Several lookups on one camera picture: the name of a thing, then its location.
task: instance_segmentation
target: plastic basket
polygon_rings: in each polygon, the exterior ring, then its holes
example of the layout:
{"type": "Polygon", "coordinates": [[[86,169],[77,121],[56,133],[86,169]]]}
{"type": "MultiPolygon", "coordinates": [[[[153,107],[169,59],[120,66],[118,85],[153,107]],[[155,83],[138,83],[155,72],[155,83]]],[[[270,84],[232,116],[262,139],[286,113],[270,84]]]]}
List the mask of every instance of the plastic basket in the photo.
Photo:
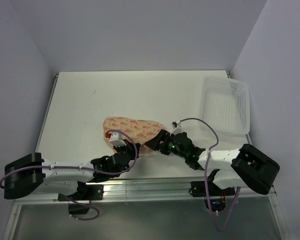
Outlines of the plastic basket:
{"type": "Polygon", "coordinates": [[[248,134],[250,131],[248,85],[230,78],[205,77],[199,114],[202,120],[218,132],[230,135],[248,134]]]}

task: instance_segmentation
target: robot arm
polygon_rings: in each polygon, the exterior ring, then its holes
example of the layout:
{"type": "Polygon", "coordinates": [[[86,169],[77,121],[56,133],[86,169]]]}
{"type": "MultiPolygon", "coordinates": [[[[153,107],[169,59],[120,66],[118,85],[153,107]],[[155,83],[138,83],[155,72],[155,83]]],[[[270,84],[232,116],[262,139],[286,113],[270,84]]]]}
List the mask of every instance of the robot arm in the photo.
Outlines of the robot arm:
{"type": "MultiPolygon", "coordinates": [[[[194,170],[204,170],[208,150],[199,148],[183,132],[180,122],[172,123],[172,133],[161,130],[145,145],[164,155],[175,154],[184,159],[194,170]]],[[[209,188],[225,190],[232,187],[248,186],[253,191],[266,195],[269,193],[280,166],[264,153],[250,144],[234,150],[214,150],[210,153],[209,188]]]]}
{"type": "MultiPolygon", "coordinates": [[[[103,156],[86,163],[64,163],[43,159],[41,153],[36,152],[6,165],[6,175],[22,168],[29,170],[16,172],[5,179],[4,198],[18,199],[30,193],[58,193],[80,200],[87,193],[85,183],[100,183],[119,177],[120,172],[127,170],[129,162],[135,159],[135,149],[132,143],[123,140],[120,133],[114,132],[107,137],[116,150],[112,156],[103,156]]],[[[138,155],[140,144],[135,145],[138,155]]]]}

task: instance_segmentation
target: black bracket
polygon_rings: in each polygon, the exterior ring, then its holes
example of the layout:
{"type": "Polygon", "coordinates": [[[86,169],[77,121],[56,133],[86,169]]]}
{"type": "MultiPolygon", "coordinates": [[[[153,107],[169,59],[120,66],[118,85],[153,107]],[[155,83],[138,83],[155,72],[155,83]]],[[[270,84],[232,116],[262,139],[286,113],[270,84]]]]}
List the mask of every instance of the black bracket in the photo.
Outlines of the black bracket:
{"type": "MultiPolygon", "coordinates": [[[[104,186],[101,184],[89,184],[85,185],[86,189],[83,194],[73,194],[68,196],[72,200],[75,201],[99,201],[102,200],[104,195],[104,186]]],[[[65,198],[63,194],[58,195],[58,201],[60,202],[67,202],[68,200],[65,198]]]]}
{"type": "Polygon", "coordinates": [[[239,151],[231,167],[249,188],[267,195],[280,170],[279,164],[250,144],[244,144],[239,151]]]}
{"type": "MultiPolygon", "coordinates": [[[[220,197],[222,195],[234,196],[236,194],[234,187],[220,189],[217,185],[213,183],[213,180],[215,179],[215,175],[217,174],[218,171],[219,171],[218,169],[215,169],[208,176],[207,181],[208,181],[209,195],[211,197],[220,197]]],[[[206,195],[205,181],[192,181],[189,194],[191,194],[194,198],[206,197],[207,195],[206,195]]]]}

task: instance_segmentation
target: wire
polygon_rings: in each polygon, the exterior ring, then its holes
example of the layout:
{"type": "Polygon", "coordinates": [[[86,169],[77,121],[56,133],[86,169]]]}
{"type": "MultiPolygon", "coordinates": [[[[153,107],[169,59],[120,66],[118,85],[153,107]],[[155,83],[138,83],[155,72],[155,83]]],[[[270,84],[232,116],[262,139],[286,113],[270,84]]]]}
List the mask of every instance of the wire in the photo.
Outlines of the wire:
{"type": "MultiPolygon", "coordinates": [[[[111,176],[118,175],[118,174],[123,174],[123,173],[128,172],[130,169],[133,168],[133,166],[137,162],[137,159],[138,159],[138,148],[137,148],[137,145],[135,144],[134,140],[129,135],[127,135],[126,133],[124,133],[121,130],[110,129],[110,130],[106,131],[105,134],[108,134],[110,132],[116,132],[116,133],[120,133],[120,134],[124,135],[132,143],[132,145],[133,145],[134,153],[135,153],[134,160],[133,160],[131,166],[129,166],[127,169],[125,169],[123,171],[119,171],[119,172],[107,172],[107,171],[101,171],[101,170],[98,170],[98,169],[94,169],[94,168],[91,168],[91,167],[85,167],[85,166],[81,167],[81,168],[79,168],[78,166],[51,166],[51,165],[49,165],[49,166],[42,166],[42,165],[41,166],[26,166],[26,167],[22,167],[22,168],[13,170],[13,171],[7,173],[6,175],[4,175],[0,179],[0,188],[1,189],[5,189],[5,186],[3,186],[2,183],[4,182],[4,180],[6,180],[11,175],[19,173],[19,172],[27,171],[27,170],[34,170],[34,169],[50,169],[50,170],[51,169],[75,169],[75,170],[83,169],[83,170],[92,171],[92,172],[95,172],[95,173],[98,173],[98,174],[105,174],[105,175],[111,175],[111,176]]],[[[100,214],[100,211],[96,207],[94,207],[94,206],[89,206],[89,205],[80,203],[78,201],[72,200],[71,198],[69,198],[67,196],[65,196],[65,198],[68,201],[71,201],[71,202],[73,202],[73,203],[75,203],[77,205],[80,205],[80,206],[83,206],[83,207],[89,207],[89,208],[94,209],[94,210],[97,211],[97,215],[94,216],[94,217],[91,217],[91,218],[80,218],[80,217],[72,215],[72,217],[75,218],[75,219],[82,220],[82,221],[88,221],[88,220],[96,219],[99,216],[99,214],[100,214]]]]}
{"type": "Polygon", "coordinates": [[[234,198],[232,200],[232,203],[231,203],[230,207],[228,209],[225,209],[225,210],[229,210],[229,213],[226,217],[224,225],[222,227],[219,227],[219,225],[217,223],[216,215],[213,213],[212,208],[211,208],[210,195],[209,195],[209,189],[208,189],[208,163],[209,163],[209,160],[211,158],[211,149],[213,149],[214,147],[216,147],[219,144],[219,137],[218,137],[216,131],[213,130],[213,128],[208,123],[206,123],[205,121],[203,121],[199,118],[196,118],[196,117],[189,117],[189,118],[185,118],[185,119],[180,120],[180,122],[184,122],[184,121],[187,121],[187,120],[197,120],[197,121],[205,124],[213,132],[213,134],[215,135],[215,138],[216,138],[216,143],[213,144],[212,146],[210,146],[209,149],[208,149],[208,152],[207,152],[207,159],[206,159],[206,162],[205,162],[205,165],[204,165],[204,186],[205,186],[205,194],[206,194],[207,204],[208,204],[208,208],[209,208],[209,213],[212,217],[214,226],[219,232],[223,232],[227,228],[232,210],[233,210],[233,208],[234,208],[234,206],[237,202],[237,199],[239,197],[241,187],[236,188],[236,192],[235,192],[235,195],[234,195],[234,198]]]}

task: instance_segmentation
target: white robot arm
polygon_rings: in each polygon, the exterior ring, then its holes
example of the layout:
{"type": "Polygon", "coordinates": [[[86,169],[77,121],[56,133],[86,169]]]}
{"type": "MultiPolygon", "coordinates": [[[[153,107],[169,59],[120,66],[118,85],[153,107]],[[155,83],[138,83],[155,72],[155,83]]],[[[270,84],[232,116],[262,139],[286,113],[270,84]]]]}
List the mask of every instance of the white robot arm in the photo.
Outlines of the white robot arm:
{"type": "MultiPolygon", "coordinates": [[[[162,129],[145,145],[164,155],[175,154],[183,158],[190,168],[203,171],[209,150],[195,146],[183,131],[180,121],[173,122],[172,128],[171,133],[162,129]]],[[[280,166],[254,146],[244,144],[238,149],[211,151],[208,170],[212,170],[210,179],[213,178],[209,184],[220,190],[248,186],[253,191],[266,195],[280,166]]]]}

